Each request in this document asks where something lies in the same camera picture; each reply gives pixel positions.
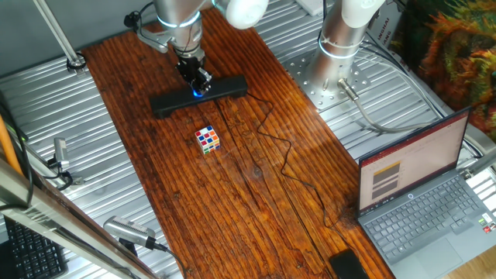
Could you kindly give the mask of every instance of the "laptop keyboard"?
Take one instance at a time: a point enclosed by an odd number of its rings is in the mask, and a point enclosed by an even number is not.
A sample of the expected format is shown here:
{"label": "laptop keyboard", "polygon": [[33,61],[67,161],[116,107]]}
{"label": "laptop keyboard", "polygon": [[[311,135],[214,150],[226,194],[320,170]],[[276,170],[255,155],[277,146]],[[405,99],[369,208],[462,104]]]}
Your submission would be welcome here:
{"label": "laptop keyboard", "polygon": [[465,192],[457,177],[367,223],[364,228],[387,259],[393,260],[438,231],[468,226],[467,215],[479,209],[477,204],[477,198]]}

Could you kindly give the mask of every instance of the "black cable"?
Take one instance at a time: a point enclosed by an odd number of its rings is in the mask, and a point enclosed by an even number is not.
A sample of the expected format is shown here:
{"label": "black cable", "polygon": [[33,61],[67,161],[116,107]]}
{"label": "black cable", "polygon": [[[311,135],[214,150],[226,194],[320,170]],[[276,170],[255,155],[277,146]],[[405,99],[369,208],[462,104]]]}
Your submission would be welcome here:
{"label": "black cable", "polygon": [[7,116],[10,118],[10,121],[12,122],[12,128],[15,130],[15,135],[17,136],[17,139],[19,140],[19,145],[21,146],[21,151],[22,151],[22,157],[23,157],[23,172],[24,175],[27,176],[29,180],[29,189],[28,189],[28,196],[26,199],[26,205],[3,205],[0,206],[0,212],[3,210],[7,209],[21,209],[21,210],[26,210],[31,207],[31,201],[33,200],[33,192],[34,192],[34,183],[33,183],[33,174],[31,172],[31,165],[29,164],[29,158],[28,158],[28,153],[26,150],[26,145],[24,144],[24,139],[22,137],[21,131],[19,127],[17,126],[16,120],[12,116],[11,110],[8,107],[8,105],[2,104],[2,107],[5,110],[5,113],[7,113]]}
{"label": "black cable", "polygon": [[286,167],[286,165],[288,164],[288,156],[289,156],[289,152],[291,151],[291,148],[293,147],[293,143],[289,140],[289,139],[282,139],[282,138],[279,138],[279,137],[276,137],[276,136],[272,136],[270,134],[267,134],[267,133],[263,133],[260,131],[260,128],[265,124],[265,122],[267,121],[267,119],[269,118],[269,115],[272,113],[272,111],[274,110],[274,104],[271,102],[271,101],[268,101],[268,100],[263,100],[261,98],[258,98],[250,93],[246,93],[247,95],[249,95],[251,98],[254,98],[255,100],[259,101],[259,102],[263,102],[265,103],[266,105],[268,105],[270,107],[269,109],[269,112],[265,115],[265,119],[259,124],[259,126],[257,127],[257,133],[259,133],[260,135],[262,136],[267,136],[267,137],[270,137],[271,139],[273,140],[280,140],[280,141],[283,141],[283,142],[286,142],[286,143],[289,143],[289,148],[288,148],[288,151],[286,152],[286,154],[284,155],[284,162],[282,164],[282,167],[281,167],[281,174],[287,178],[290,178],[294,181],[298,181],[300,183],[302,183],[303,185],[307,186],[307,187],[310,187],[311,189],[313,189],[313,191],[315,192],[315,194],[317,195],[317,199],[319,200],[320,202],[320,206],[322,208],[322,213],[323,213],[323,224],[324,226],[327,228],[327,229],[330,229],[334,232],[336,232],[339,237],[343,240],[343,242],[346,244],[346,246],[349,248],[349,249],[352,249],[355,251],[355,254],[358,255],[358,252],[357,250],[351,246],[348,241],[346,241],[345,237],[343,236],[343,234],[336,229],[336,226],[337,224],[341,221],[341,219],[343,218],[343,216],[345,215],[345,208],[341,208],[341,213],[339,214],[339,217],[338,219],[332,224],[332,225],[328,225],[327,224],[327,210],[326,210],[326,207],[324,205],[324,201],[322,200],[322,197],[319,193],[319,191],[317,190],[317,188],[312,185],[312,184],[309,184],[308,182],[305,182],[299,178],[296,178],[296,177],[292,177],[291,175],[288,175],[288,174],[285,174],[284,173],[284,168]]}
{"label": "black cable", "polygon": [[57,175],[54,176],[54,177],[43,177],[45,179],[57,179],[59,178],[60,176],[62,176],[62,173],[60,172],[60,170],[57,172]]}
{"label": "black cable", "polygon": [[191,27],[189,28],[189,34],[188,34],[188,42],[186,43],[186,46],[184,47],[184,50],[183,52],[181,53],[181,55],[183,55],[186,50],[188,49],[188,46],[189,46],[189,43],[191,41],[191,31],[193,30],[193,24],[191,24]]}
{"label": "black cable", "polygon": [[57,190],[59,190],[59,191],[63,191],[65,189],[69,188],[72,185],[72,183],[74,182],[74,180],[73,180],[70,172],[68,172],[68,171],[60,172],[60,169],[57,172],[57,176],[54,176],[54,177],[43,177],[43,178],[45,178],[45,179],[57,179],[59,177],[64,177],[64,178],[67,179],[66,180],[66,184],[64,184],[64,186],[60,186],[60,187],[57,188]]}
{"label": "black cable", "polygon": [[181,261],[181,259],[176,254],[172,253],[172,251],[170,251],[165,245],[162,245],[162,244],[159,244],[159,243],[157,243],[155,245],[155,248],[157,250],[161,250],[161,251],[164,251],[166,253],[169,253],[171,256],[173,256],[177,260],[177,262],[179,263],[179,265],[181,265],[181,269],[183,270],[183,273],[184,273],[184,279],[187,279],[188,278],[188,271],[184,267],[184,264]]}
{"label": "black cable", "polygon": [[327,16],[327,1],[326,0],[322,0],[322,4],[323,4],[323,8],[324,8],[324,13],[323,13],[323,16],[322,16],[322,19],[326,19],[326,16]]}
{"label": "black cable", "polygon": [[148,9],[151,5],[153,5],[153,1],[151,1],[150,3],[144,5],[144,7],[142,7],[141,10],[139,11],[139,15],[142,16],[143,13],[146,11],[146,9]]}
{"label": "black cable", "polygon": [[402,71],[403,73],[405,73],[405,74],[407,74],[407,75],[408,75],[407,71],[406,71],[406,70],[405,70],[405,69],[401,66],[401,64],[400,64],[399,62],[397,62],[397,61],[396,61],[396,59],[395,59],[395,58],[392,56],[392,54],[390,54],[388,51],[383,50],[382,48],[380,48],[380,47],[376,46],[376,48],[377,48],[378,50],[380,50],[380,51],[381,51],[381,52],[383,52],[383,53],[386,53],[387,55],[389,55],[389,57],[390,57],[390,58],[387,58],[385,55],[382,55],[382,54],[378,53],[376,50],[373,50],[373,49],[371,49],[371,48],[369,48],[369,47],[362,46],[361,48],[362,48],[363,50],[368,50],[368,51],[370,51],[371,53],[373,53],[374,55],[377,55],[377,56],[379,56],[379,57],[381,57],[381,58],[385,59],[386,61],[389,61],[389,62],[393,63],[393,64],[394,64],[394,65],[395,65],[395,66],[396,66],[396,67],[397,67],[400,71]]}
{"label": "black cable", "polygon": [[58,191],[63,191],[65,189],[69,188],[72,185],[72,182],[74,182],[71,174],[68,171],[63,172],[61,175],[65,178],[67,178],[67,182],[64,186],[57,188]]}

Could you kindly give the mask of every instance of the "wooden table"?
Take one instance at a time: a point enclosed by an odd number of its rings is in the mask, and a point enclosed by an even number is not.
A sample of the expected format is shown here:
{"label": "wooden table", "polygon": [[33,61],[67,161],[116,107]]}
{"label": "wooden table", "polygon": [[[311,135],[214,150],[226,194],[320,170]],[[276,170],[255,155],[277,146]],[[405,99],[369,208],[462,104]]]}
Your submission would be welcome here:
{"label": "wooden table", "polygon": [[[254,29],[235,30],[215,10],[202,16],[207,70],[215,77],[244,74],[249,93],[269,102],[224,98],[157,120],[149,97],[186,87],[172,52],[158,53],[133,33],[84,50],[170,247],[189,275],[331,278],[329,258],[346,249],[339,232],[370,278],[392,277],[353,219],[353,159]],[[203,155],[195,131],[209,125],[222,147]],[[343,216],[335,230],[325,227],[312,185],[328,226]]]}

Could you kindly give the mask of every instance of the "metal bracket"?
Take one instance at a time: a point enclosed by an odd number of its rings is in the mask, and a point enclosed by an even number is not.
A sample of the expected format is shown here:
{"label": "metal bracket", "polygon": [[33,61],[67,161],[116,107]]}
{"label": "metal bracket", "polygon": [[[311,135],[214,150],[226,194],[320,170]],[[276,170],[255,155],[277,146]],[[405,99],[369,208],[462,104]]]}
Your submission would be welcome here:
{"label": "metal bracket", "polygon": [[141,28],[141,26],[138,27],[136,35],[138,35],[140,41],[161,53],[167,53],[167,43],[172,40],[172,35],[169,31],[152,33],[144,28]]}
{"label": "metal bracket", "polygon": [[[318,112],[348,99],[344,90],[322,90],[321,86],[311,84],[307,78],[307,66],[310,63],[315,51],[300,55],[288,60],[284,67],[286,71],[293,77],[300,89],[313,102]],[[348,83],[355,92],[360,92],[370,87],[370,81],[358,66],[353,63],[352,76],[348,79]]]}

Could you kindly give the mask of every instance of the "robotic arm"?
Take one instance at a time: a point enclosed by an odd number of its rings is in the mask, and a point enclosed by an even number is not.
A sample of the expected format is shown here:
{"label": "robotic arm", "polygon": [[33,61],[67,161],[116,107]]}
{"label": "robotic arm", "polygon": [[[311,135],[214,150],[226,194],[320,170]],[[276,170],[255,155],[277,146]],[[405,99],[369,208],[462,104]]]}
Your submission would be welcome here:
{"label": "robotic arm", "polygon": [[200,47],[202,37],[201,9],[214,6],[237,29],[247,29],[262,18],[268,0],[153,0],[163,32],[152,33],[142,28],[141,13],[126,16],[124,23],[133,28],[138,38],[161,53],[169,43],[179,59],[176,68],[201,97],[211,88],[212,75],[205,70],[205,52]]}

